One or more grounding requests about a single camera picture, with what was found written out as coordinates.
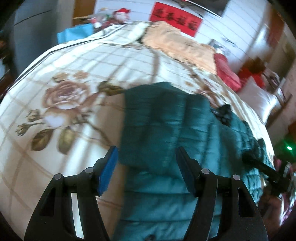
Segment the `dark green puffer jacket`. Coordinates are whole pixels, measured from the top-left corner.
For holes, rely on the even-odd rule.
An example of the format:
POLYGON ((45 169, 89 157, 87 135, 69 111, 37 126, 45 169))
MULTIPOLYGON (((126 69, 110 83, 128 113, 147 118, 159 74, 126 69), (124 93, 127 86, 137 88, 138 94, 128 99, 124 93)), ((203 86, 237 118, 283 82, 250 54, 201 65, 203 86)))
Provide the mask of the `dark green puffer jacket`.
POLYGON ((218 176, 239 175, 259 201, 261 175, 244 166, 242 156, 270 165, 266 145, 229 105, 213 108, 208 98, 167 82, 126 90, 125 105, 119 161, 128 173, 113 240, 183 238, 197 198, 180 173, 178 147, 218 176))

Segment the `white square pillow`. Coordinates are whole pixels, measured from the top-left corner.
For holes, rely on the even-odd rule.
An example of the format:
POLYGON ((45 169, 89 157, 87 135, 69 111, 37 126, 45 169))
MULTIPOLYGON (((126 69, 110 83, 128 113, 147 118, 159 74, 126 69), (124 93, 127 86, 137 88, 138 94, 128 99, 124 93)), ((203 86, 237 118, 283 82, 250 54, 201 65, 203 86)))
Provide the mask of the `white square pillow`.
POLYGON ((253 77, 248 78, 247 83, 238 92, 238 96, 255 111, 264 125, 267 124, 272 110, 278 104, 278 98, 260 88, 253 77))

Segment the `cream floral bed quilt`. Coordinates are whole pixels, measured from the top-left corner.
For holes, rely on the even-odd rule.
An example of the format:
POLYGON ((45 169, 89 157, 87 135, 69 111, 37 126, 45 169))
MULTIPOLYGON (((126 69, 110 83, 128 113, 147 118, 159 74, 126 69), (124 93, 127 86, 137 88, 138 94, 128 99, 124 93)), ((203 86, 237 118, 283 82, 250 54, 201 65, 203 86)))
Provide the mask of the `cream floral bed quilt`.
MULTIPOLYGON (((79 174, 118 147, 125 92, 167 82, 210 106, 229 105, 273 147, 255 111, 220 77, 143 44, 150 26, 134 22, 102 36, 60 44, 38 57, 1 102, 1 214, 23 240, 31 216, 55 174, 79 174)), ((107 234, 121 217, 127 166, 117 160, 106 192, 96 198, 107 234)))

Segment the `red heart-shaped cushion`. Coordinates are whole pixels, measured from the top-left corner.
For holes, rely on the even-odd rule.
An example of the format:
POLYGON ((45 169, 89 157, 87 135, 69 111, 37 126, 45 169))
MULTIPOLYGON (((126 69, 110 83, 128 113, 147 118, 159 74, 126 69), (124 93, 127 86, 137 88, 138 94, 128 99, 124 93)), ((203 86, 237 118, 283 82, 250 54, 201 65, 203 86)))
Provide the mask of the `red heart-shaped cushion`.
POLYGON ((223 54, 214 54, 214 60, 216 64, 217 76, 233 91, 238 92, 242 85, 240 78, 234 73, 229 65, 227 58, 223 54))

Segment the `red banner with characters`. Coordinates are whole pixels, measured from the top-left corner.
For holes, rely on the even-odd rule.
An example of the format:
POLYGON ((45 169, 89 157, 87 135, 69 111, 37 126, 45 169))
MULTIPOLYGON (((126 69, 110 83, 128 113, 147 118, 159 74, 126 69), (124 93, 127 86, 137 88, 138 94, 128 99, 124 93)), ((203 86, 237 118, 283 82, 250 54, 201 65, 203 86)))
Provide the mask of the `red banner with characters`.
POLYGON ((155 2, 149 21, 164 21, 181 32, 195 37, 203 19, 174 6, 155 2))

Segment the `orange ruffled pillow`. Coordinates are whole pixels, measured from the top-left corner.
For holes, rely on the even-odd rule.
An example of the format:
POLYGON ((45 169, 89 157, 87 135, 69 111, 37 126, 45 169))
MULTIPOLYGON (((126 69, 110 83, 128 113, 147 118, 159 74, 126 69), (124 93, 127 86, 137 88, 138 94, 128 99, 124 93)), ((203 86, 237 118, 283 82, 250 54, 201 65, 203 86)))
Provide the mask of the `orange ruffled pillow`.
POLYGON ((182 32, 164 21, 152 23, 142 37, 144 45, 163 51, 168 56, 197 68, 217 74, 215 49, 185 37, 182 32))

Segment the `grey refrigerator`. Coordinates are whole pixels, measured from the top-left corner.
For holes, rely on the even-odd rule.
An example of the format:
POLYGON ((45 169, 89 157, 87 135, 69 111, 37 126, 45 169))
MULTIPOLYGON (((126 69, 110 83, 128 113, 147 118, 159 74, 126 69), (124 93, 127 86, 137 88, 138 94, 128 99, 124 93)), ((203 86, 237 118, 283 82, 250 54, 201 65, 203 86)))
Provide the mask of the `grey refrigerator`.
POLYGON ((17 74, 56 45, 57 6, 57 1, 24 1, 13 15, 8 37, 17 74))

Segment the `blue paper bag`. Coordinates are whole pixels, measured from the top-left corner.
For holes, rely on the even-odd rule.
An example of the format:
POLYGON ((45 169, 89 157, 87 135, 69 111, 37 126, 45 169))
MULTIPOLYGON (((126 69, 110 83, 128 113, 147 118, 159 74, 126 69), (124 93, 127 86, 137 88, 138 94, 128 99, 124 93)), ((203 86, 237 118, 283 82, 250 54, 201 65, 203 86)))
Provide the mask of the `blue paper bag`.
POLYGON ((93 25, 91 23, 84 25, 76 25, 71 28, 67 28, 57 34, 58 44, 62 44, 69 41, 84 39, 93 34, 93 25))

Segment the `wooden door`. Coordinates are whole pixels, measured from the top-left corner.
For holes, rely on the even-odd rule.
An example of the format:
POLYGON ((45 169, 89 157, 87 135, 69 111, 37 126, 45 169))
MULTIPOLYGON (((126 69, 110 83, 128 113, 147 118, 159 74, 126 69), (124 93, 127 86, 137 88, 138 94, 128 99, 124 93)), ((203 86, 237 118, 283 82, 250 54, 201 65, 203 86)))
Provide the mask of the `wooden door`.
POLYGON ((96 0, 75 0, 72 25, 88 23, 88 16, 94 12, 96 0))

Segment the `santa plush toy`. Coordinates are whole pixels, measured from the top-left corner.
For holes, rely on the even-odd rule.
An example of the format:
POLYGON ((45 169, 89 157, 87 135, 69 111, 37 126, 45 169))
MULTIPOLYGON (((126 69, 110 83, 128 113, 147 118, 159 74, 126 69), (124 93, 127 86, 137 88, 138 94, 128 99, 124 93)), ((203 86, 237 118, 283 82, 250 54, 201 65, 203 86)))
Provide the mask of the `santa plush toy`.
POLYGON ((112 14, 114 20, 119 24, 127 23, 130 19, 130 9, 121 8, 112 14))

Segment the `wall-mounted black television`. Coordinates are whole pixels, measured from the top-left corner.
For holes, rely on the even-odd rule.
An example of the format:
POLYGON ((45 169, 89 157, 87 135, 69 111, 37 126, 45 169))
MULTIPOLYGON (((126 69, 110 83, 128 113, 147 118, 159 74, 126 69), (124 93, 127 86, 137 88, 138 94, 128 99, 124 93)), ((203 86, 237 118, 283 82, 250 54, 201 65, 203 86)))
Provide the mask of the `wall-mounted black television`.
POLYGON ((194 4, 211 14, 222 17, 229 0, 188 0, 186 2, 194 4))

